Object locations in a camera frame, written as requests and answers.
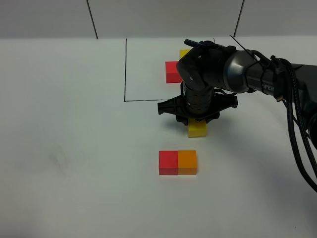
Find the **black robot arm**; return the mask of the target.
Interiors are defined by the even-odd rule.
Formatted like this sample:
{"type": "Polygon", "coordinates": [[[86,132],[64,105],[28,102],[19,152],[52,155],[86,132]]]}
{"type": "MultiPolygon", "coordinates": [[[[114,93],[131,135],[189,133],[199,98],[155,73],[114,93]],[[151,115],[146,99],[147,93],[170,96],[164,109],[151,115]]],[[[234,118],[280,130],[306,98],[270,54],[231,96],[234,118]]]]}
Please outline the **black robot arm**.
{"type": "Polygon", "coordinates": [[[176,64],[181,94],[159,103],[159,114],[175,115],[187,125],[190,119],[209,122],[237,107],[237,94],[260,91],[278,101],[286,99],[286,66],[280,59],[211,41],[185,44],[191,49],[176,64]]]}

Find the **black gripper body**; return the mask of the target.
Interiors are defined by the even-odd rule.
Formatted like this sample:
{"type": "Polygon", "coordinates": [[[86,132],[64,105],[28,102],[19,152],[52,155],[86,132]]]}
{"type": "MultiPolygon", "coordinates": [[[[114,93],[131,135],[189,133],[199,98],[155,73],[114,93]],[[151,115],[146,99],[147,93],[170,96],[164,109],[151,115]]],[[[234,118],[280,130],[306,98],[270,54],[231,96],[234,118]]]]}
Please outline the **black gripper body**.
{"type": "Polygon", "coordinates": [[[165,102],[158,103],[158,113],[172,114],[176,121],[188,125],[190,120],[209,123],[220,117],[220,112],[228,108],[236,108],[238,100],[236,96],[215,94],[210,102],[195,105],[185,100],[183,96],[177,96],[165,102]]]}

